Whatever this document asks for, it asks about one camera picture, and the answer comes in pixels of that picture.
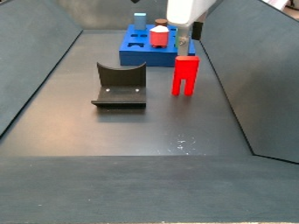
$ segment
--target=gray floor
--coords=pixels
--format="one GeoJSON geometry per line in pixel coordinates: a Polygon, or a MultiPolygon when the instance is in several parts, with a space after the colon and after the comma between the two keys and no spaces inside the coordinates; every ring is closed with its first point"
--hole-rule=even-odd
{"type": "Polygon", "coordinates": [[[123,34],[82,34],[2,139],[0,222],[298,222],[299,166],[251,156],[199,43],[192,98],[148,67],[146,111],[90,103],[123,34]]]}
{"type": "Polygon", "coordinates": [[[199,42],[192,97],[171,95],[174,69],[147,68],[146,110],[98,110],[96,63],[119,67],[123,31],[86,31],[14,127],[0,156],[247,156],[250,149],[199,42]]]}

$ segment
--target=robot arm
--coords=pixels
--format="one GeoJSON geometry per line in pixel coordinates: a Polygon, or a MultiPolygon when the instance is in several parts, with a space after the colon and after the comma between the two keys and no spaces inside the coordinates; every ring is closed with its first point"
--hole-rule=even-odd
{"type": "Polygon", "coordinates": [[[188,55],[192,23],[215,2],[217,0],[168,0],[167,19],[178,27],[179,55],[188,55]]]}

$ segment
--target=blue shape sorter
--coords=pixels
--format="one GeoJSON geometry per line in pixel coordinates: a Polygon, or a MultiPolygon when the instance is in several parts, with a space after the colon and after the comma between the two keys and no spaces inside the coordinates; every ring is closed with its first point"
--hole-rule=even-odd
{"type": "MultiPolygon", "coordinates": [[[[135,30],[131,24],[127,28],[124,40],[119,48],[119,58],[122,66],[139,66],[146,62],[150,67],[174,67],[178,48],[175,47],[176,27],[168,25],[170,36],[166,48],[154,48],[150,42],[150,30],[154,24],[146,26],[146,30],[135,30]]],[[[195,47],[191,40],[190,54],[195,55],[195,47]]]]}

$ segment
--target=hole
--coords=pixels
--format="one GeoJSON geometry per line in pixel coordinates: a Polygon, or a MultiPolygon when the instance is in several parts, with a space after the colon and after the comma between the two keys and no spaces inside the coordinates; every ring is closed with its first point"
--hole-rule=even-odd
{"type": "Polygon", "coordinates": [[[154,46],[154,48],[162,49],[162,48],[166,48],[166,46],[156,45],[156,46],[154,46]]]}
{"type": "Polygon", "coordinates": [[[128,43],[128,45],[127,46],[140,46],[140,47],[144,47],[146,46],[146,44],[144,43],[128,43]]]}

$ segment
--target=dark gray surface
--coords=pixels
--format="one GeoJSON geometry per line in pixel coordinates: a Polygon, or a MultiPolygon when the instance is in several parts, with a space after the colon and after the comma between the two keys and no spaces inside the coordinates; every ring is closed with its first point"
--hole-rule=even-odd
{"type": "Polygon", "coordinates": [[[298,38],[299,23],[258,0],[223,1],[202,34],[254,152],[297,163],[298,38]]]}
{"type": "Polygon", "coordinates": [[[2,157],[0,222],[298,222],[299,166],[261,157],[2,157]]]}
{"type": "Polygon", "coordinates": [[[221,3],[223,2],[223,0],[217,0],[217,3],[210,7],[209,9],[209,15],[214,12],[214,10],[219,7],[221,3]]]}
{"type": "Polygon", "coordinates": [[[98,110],[90,103],[99,95],[98,62],[120,67],[124,33],[83,32],[2,139],[0,155],[251,155],[199,42],[192,97],[171,95],[172,68],[148,67],[146,110],[98,110]]]}
{"type": "Polygon", "coordinates": [[[79,34],[54,1],[0,4],[0,136],[79,34]]]}

